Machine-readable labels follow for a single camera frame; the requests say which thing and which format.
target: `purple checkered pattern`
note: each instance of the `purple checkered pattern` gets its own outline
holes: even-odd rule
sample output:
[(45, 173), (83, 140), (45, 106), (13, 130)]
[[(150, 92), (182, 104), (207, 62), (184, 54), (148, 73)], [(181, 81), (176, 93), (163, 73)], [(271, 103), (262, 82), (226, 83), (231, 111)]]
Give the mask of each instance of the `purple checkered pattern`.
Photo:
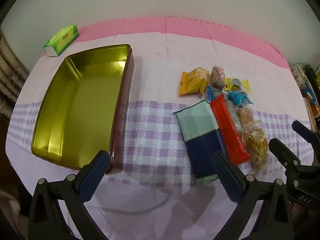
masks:
[[(7, 139), (31, 152), (31, 141), (41, 102), (16, 105), (9, 125)], [(108, 180), (128, 185), (158, 187), (189, 187), (195, 184), (190, 163), (172, 112), (187, 105), (155, 101), (130, 102), (125, 134), (124, 169), (108, 175)], [(262, 120), (267, 138), (279, 138), (290, 150), (303, 158), (313, 154), (312, 147), (296, 134), (289, 115), (254, 111), (256, 120)], [(309, 121), (302, 121), (310, 128)], [(250, 162), (240, 165), (247, 173)], [(281, 169), (281, 164), (270, 154), (268, 165), (261, 174)]]

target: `table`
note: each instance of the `table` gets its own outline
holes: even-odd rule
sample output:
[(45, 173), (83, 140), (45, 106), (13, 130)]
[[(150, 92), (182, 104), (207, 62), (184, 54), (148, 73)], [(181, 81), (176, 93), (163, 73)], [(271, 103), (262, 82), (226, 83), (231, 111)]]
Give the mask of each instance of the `table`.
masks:
[[(124, 170), (105, 175), (91, 201), (90, 215), (109, 239), (213, 239), (232, 214), (219, 180), (194, 187), (190, 164), (172, 112), (200, 101), (178, 97), (182, 71), (197, 66), (224, 68), (227, 77), (248, 79), (255, 119), (265, 123), (268, 139), (278, 137), (311, 164), (311, 146), (291, 128), (294, 120), (310, 127), (303, 98), (282, 54), (272, 45), (230, 28), (185, 18), (157, 17), (103, 22), (79, 30), (80, 36), (59, 56), (42, 56), (14, 108), (6, 153), (26, 189), (33, 194), (39, 178), (64, 179), (74, 170), (31, 153), (41, 101), (63, 59), (73, 53), (112, 44), (130, 44), (135, 69), (129, 98)], [(250, 163), (240, 166), (247, 174)], [(285, 180), (271, 155), (257, 178)], [(64, 203), (62, 212), (80, 237)], [(242, 237), (249, 234), (256, 205)]]

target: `red snack package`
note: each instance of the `red snack package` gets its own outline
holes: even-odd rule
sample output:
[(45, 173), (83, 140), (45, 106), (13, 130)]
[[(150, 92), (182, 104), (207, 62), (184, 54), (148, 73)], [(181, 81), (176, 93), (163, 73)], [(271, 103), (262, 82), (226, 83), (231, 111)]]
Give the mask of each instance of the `red snack package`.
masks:
[(250, 160), (250, 156), (241, 143), (241, 138), (224, 101), (224, 95), (221, 94), (211, 101), (210, 107), (221, 130), (230, 162), (233, 165), (238, 165)]

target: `white wall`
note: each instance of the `white wall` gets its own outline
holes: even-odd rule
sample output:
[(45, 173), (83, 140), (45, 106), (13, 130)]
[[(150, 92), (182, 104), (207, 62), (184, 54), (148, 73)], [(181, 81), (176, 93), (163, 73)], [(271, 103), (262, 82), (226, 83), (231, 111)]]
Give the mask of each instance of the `white wall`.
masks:
[(277, 47), (289, 64), (316, 65), (320, 23), (305, 0), (17, 0), (2, 30), (31, 70), (62, 27), (133, 17), (190, 17), (226, 25)]

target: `pink tablecloth border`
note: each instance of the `pink tablecloth border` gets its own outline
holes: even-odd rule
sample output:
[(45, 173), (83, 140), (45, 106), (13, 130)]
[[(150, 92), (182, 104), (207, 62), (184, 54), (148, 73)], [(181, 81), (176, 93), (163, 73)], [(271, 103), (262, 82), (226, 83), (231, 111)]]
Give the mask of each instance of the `pink tablecloth border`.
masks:
[(118, 34), (152, 32), (219, 41), (262, 57), (281, 68), (289, 68), (281, 52), (265, 41), (225, 26), (186, 18), (148, 17), (101, 22), (80, 28), (80, 36), (74, 43)]

